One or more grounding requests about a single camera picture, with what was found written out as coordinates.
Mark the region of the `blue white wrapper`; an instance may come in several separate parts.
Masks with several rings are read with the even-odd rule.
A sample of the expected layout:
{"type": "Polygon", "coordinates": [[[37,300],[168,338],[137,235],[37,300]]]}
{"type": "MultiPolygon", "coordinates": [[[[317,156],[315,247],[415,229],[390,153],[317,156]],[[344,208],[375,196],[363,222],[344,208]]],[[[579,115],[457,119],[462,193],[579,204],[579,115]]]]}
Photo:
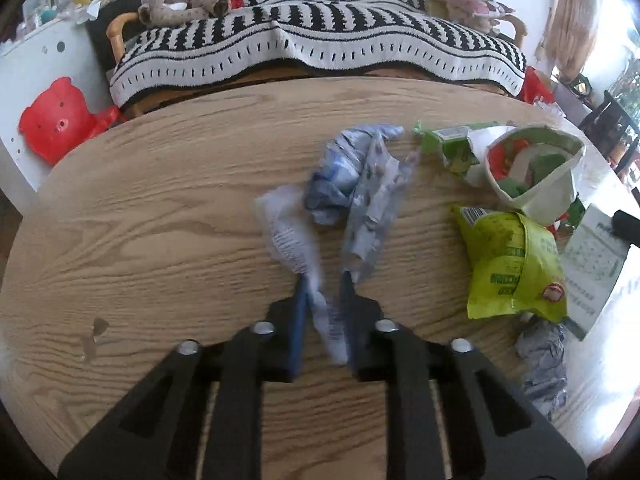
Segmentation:
{"type": "Polygon", "coordinates": [[[306,184],[282,185],[256,200],[270,256],[308,278],[312,322],[337,365],[348,359],[345,324],[323,291],[317,229],[342,228],[341,269],[355,283],[370,278],[420,158],[390,154],[386,143],[403,133],[390,124],[345,129],[326,144],[306,184]]]}

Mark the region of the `crumpled grey blue wrapper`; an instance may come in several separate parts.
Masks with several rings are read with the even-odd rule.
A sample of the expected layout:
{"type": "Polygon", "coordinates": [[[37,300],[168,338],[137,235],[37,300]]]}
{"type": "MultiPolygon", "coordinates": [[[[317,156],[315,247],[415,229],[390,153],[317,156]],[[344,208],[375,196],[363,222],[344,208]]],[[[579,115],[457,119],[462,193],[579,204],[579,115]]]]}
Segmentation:
{"type": "Polygon", "coordinates": [[[564,408],[567,401],[564,328],[533,316],[518,336],[515,350],[525,366],[524,394],[551,422],[554,413],[564,408]]]}

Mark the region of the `green snack bag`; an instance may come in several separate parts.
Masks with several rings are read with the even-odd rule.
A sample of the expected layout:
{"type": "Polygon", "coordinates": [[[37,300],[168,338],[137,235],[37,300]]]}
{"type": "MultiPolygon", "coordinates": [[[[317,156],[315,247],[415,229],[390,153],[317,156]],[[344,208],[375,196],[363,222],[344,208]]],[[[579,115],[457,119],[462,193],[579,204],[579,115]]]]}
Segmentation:
{"type": "Polygon", "coordinates": [[[472,320],[529,312],[559,323],[567,287],[553,235],[517,212],[451,207],[472,266],[472,320]]]}

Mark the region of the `white printed paper leaflet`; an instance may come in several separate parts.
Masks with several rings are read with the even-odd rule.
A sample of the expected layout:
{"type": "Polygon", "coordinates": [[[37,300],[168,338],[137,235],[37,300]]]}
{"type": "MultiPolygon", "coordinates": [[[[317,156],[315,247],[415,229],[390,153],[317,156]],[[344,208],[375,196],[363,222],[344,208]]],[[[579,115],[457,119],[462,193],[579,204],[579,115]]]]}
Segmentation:
{"type": "Polygon", "coordinates": [[[596,325],[626,262],[630,244],[614,235],[612,218],[590,205],[561,254],[567,314],[562,324],[579,340],[596,325]]]}

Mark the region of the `green torn snack wrapper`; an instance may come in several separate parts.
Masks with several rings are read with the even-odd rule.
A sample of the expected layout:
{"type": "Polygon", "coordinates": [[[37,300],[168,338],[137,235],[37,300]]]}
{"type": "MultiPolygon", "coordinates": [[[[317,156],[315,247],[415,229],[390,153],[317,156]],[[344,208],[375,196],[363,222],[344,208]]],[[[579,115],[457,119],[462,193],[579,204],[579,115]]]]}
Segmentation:
{"type": "Polygon", "coordinates": [[[487,146],[484,137],[496,127],[496,122],[474,122],[427,129],[417,122],[412,132],[421,139],[424,154],[439,157],[450,174],[473,188],[484,188],[487,185],[482,168],[487,146]]]}

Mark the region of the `red pig-shaped plastic toy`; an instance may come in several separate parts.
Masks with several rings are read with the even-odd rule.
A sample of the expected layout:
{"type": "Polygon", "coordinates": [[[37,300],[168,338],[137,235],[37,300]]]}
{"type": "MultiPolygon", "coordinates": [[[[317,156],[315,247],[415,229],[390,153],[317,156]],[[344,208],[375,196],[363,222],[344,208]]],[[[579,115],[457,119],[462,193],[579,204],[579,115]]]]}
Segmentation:
{"type": "Polygon", "coordinates": [[[62,77],[24,110],[18,132],[27,146],[53,167],[82,142],[96,136],[99,125],[82,92],[70,77],[62,77]]]}

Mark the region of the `red plastic bag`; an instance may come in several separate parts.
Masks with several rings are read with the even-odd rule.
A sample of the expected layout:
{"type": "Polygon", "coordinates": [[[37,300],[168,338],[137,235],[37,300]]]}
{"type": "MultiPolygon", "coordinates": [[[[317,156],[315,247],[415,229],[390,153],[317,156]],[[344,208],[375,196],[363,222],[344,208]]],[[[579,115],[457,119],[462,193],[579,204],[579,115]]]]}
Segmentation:
{"type": "Polygon", "coordinates": [[[540,78],[533,66],[526,67],[524,84],[518,99],[527,104],[535,104],[537,102],[552,104],[555,102],[553,92],[544,80],[540,78]]]}

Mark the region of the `white side cabinet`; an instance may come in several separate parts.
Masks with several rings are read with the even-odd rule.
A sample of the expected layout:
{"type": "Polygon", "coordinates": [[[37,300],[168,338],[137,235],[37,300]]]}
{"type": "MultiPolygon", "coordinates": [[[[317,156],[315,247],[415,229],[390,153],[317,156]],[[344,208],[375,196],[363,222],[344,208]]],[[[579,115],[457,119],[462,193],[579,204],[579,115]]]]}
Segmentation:
{"type": "Polygon", "coordinates": [[[1,191],[36,192],[50,166],[18,123],[52,84],[67,78],[93,113],[112,104],[88,27],[73,0],[14,0],[1,10],[1,191]]]}

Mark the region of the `beige patterned curtain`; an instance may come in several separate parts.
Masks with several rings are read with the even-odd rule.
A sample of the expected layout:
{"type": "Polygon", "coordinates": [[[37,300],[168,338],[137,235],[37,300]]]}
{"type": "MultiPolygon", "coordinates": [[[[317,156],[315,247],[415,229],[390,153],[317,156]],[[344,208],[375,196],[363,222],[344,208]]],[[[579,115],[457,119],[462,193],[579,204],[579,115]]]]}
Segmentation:
{"type": "Polygon", "coordinates": [[[562,81],[575,79],[596,41],[602,0],[556,0],[537,49],[538,58],[559,71],[562,81]]]}

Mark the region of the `pink floral cushion pile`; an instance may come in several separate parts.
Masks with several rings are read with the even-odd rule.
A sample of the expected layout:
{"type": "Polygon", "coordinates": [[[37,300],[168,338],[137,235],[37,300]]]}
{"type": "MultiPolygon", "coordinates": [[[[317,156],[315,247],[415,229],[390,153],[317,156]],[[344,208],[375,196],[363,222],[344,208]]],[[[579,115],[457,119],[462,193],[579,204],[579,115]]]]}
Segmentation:
{"type": "Polygon", "coordinates": [[[497,0],[425,0],[426,12],[434,18],[458,23],[477,32],[498,34],[500,18],[515,10],[497,0]]]}

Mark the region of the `black white striped sofa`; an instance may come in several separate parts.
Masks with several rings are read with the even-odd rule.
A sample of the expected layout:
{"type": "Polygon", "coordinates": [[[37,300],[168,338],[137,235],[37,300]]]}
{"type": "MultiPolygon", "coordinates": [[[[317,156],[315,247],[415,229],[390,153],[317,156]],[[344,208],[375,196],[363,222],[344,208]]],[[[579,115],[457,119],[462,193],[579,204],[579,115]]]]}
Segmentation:
{"type": "Polygon", "coordinates": [[[269,63],[319,73],[409,65],[449,82],[493,84],[517,96],[526,58],[515,44],[444,18],[426,0],[243,0],[223,18],[142,34],[110,81],[115,105],[153,89],[204,88],[269,63]]]}

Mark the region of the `brown plush toy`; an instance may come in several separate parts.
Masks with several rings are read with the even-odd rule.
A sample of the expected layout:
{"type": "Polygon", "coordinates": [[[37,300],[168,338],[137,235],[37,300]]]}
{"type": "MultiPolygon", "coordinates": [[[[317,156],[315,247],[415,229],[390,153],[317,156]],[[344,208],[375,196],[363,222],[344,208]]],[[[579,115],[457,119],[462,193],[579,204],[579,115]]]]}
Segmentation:
{"type": "Polygon", "coordinates": [[[178,27],[186,23],[223,18],[231,11],[231,0],[152,0],[138,9],[147,28],[178,27]]]}

